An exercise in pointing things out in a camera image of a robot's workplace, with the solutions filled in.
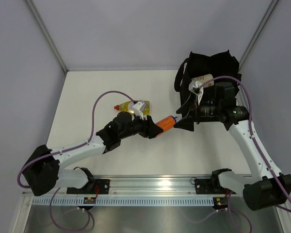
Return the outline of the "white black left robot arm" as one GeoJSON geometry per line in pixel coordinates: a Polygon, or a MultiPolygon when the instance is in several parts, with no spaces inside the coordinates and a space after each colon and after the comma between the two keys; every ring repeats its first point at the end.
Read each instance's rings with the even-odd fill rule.
{"type": "Polygon", "coordinates": [[[161,134],[163,129],[151,116],[140,118],[121,112],[92,139],[70,148],[51,150],[38,146],[31,154],[20,174],[24,176],[35,196],[42,196],[54,188],[75,188],[87,194],[94,190],[95,178],[86,168],[67,169],[83,159],[106,154],[120,146],[121,140],[139,134],[148,139],[161,134]]]}

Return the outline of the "cream lotion pump bottle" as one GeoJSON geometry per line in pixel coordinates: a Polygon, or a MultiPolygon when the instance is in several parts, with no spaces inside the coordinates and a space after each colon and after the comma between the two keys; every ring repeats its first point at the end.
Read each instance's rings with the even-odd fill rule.
{"type": "MultiPolygon", "coordinates": [[[[209,81],[211,79],[213,79],[213,76],[211,74],[207,74],[207,75],[202,75],[202,76],[199,76],[199,77],[192,78],[192,81],[198,81],[201,84],[204,84],[204,83],[206,83],[207,81],[209,81]]],[[[206,84],[204,86],[204,88],[211,87],[211,86],[214,86],[214,81],[211,81],[208,84],[206,84]]]]}

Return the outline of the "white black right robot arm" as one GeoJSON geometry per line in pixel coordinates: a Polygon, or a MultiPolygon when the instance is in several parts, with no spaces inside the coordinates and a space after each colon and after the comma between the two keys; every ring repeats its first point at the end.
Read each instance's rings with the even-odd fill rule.
{"type": "Polygon", "coordinates": [[[198,81],[175,83],[181,102],[177,113],[182,116],[175,127],[193,131],[195,123],[221,122],[244,155],[251,178],[222,168],[211,173],[207,187],[216,193],[228,190],[243,197],[252,211],[273,206],[283,209],[291,200],[291,175],[283,174],[263,147],[254,128],[252,109],[236,103],[242,87],[240,81],[228,77],[210,87],[198,81]]]}

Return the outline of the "yellow dish soap bottle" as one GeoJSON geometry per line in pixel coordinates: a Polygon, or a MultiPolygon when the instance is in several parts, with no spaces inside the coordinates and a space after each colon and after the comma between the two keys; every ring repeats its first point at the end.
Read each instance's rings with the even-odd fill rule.
{"type": "MultiPolygon", "coordinates": [[[[113,108],[117,111],[120,111],[120,112],[128,112],[130,113],[131,115],[134,115],[134,111],[133,111],[133,105],[136,103],[137,101],[127,101],[127,102],[124,102],[122,104],[118,104],[118,105],[115,105],[113,108]]],[[[149,115],[149,112],[150,112],[150,102],[145,100],[145,103],[146,103],[146,107],[145,109],[143,110],[143,114],[144,115],[149,115]]]]}

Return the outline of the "black canvas bag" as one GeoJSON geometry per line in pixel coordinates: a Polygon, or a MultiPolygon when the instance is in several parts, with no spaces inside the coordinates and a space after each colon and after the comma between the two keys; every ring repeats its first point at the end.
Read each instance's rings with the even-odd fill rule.
{"type": "Polygon", "coordinates": [[[191,52],[180,65],[174,81],[174,89],[180,94],[180,104],[183,105],[190,95],[188,89],[191,79],[203,75],[231,76],[241,80],[239,62],[230,52],[224,51],[212,56],[191,52]]]}

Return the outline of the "orange blue cologne bottle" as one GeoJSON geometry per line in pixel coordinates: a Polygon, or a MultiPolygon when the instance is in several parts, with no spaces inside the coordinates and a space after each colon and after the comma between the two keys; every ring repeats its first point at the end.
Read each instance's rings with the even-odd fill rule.
{"type": "Polygon", "coordinates": [[[163,132],[159,133],[156,137],[172,129],[174,125],[178,122],[178,120],[179,120],[178,116],[167,116],[166,118],[156,122],[156,125],[163,130],[163,132]]]}

